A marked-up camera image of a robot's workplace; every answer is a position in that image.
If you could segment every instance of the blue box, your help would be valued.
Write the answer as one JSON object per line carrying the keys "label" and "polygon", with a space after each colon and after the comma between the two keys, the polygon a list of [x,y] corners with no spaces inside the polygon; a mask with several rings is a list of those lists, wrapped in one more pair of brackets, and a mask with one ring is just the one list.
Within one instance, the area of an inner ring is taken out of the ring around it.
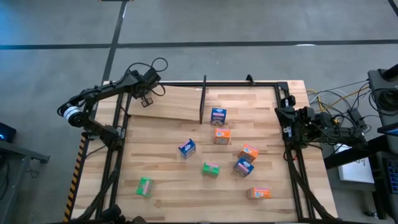
{"label": "blue box", "polygon": [[222,126],[225,124],[226,109],[213,108],[211,111],[210,123]]}
{"label": "blue box", "polygon": [[195,143],[192,141],[192,139],[189,139],[187,142],[185,142],[178,148],[180,149],[181,155],[184,159],[187,159],[194,152],[197,151],[197,147],[196,147]]}
{"label": "blue box", "polygon": [[234,170],[242,177],[249,175],[254,169],[254,166],[243,158],[238,159],[234,166]]}

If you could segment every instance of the orange box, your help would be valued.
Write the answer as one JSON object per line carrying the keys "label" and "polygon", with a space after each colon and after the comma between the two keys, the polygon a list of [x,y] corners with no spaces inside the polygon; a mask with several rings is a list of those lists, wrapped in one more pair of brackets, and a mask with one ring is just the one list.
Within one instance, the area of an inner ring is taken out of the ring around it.
{"label": "orange box", "polygon": [[249,146],[248,144],[244,144],[243,149],[239,153],[238,157],[243,158],[249,163],[251,163],[257,158],[258,155],[259,151],[255,147]]}
{"label": "orange box", "polygon": [[227,128],[216,128],[214,144],[228,144],[231,140],[231,131]]}
{"label": "orange box", "polygon": [[271,198],[269,189],[262,187],[252,187],[248,190],[248,199],[266,199]]}

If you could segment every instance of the metal bracket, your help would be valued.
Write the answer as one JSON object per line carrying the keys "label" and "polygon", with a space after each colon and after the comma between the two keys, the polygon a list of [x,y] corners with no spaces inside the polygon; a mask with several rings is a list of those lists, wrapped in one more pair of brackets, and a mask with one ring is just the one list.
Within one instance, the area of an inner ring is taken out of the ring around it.
{"label": "metal bracket", "polygon": [[277,82],[277,84],[278,84],[278,86],[279,86],[281,89],[283,89],[283,90],[285,90],[285,91],[288,91],[288,90],[289,90],[289,86],[288,86],[287,82]]}
{"label": "metal bracket", "polygon": [[256,85],[256,83],[254,82],[253,77],[251,75],[247,75],[246,81],[250,81],[251,86]]}

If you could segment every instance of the black stand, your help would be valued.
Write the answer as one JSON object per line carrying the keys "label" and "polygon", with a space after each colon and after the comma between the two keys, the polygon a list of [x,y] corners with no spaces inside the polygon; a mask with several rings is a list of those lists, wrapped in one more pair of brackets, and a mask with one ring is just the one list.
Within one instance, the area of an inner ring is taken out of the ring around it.
{"label": "black stand", "polygon": [[0,168],[7,169],[9,178],[4,198],[0,201],[0,223],[11,223],[11,215],[16,202],[17,193],[21,187],[26,170],[31,159],[40,163],[48,163],[50,156],[45,156],[14,144],[0,141]]}

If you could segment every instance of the wooden table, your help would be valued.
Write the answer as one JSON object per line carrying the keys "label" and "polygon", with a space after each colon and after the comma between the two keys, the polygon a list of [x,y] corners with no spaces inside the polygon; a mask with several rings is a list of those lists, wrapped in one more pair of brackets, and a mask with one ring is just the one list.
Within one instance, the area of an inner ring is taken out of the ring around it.
{"label": "wooden table", "polygon": [[[288,81],[296,108],[308,106],[304,82]],[[112,124],[116,97],[101,101],[96,120]],[[116,203],[128,220],[140,215],[148,222],[277,222],[297,221],[284,143],[274,112],[275,92],[270,87],[207,87],[203,124],[133,116],[129,120],[122,171]],[[231,129],[230,145],[213,144],[210,125],[212,107],[227,109],[226,128]],[[178,146],[188,138],[197,144],[189,159],[181,158]],[[246,178],[233,172],[238,152],[248,143],[259,149],[254,170]],[[103,145],[90,142],[88,152]],[[320,203],[337,217],[335,203],[319,149],[303,150],[310,187]],[[86,158],[76,195],[72,218],[82,214],[98,193],[106,149]],[[203,163],[221,166],[216,179],[201,174]],[[152,198],[136,195],[141,177],[155,181]],[[267,187],[271,199],[248,200],[246,190]],[[304,216],[308,213],[303,193]]]}

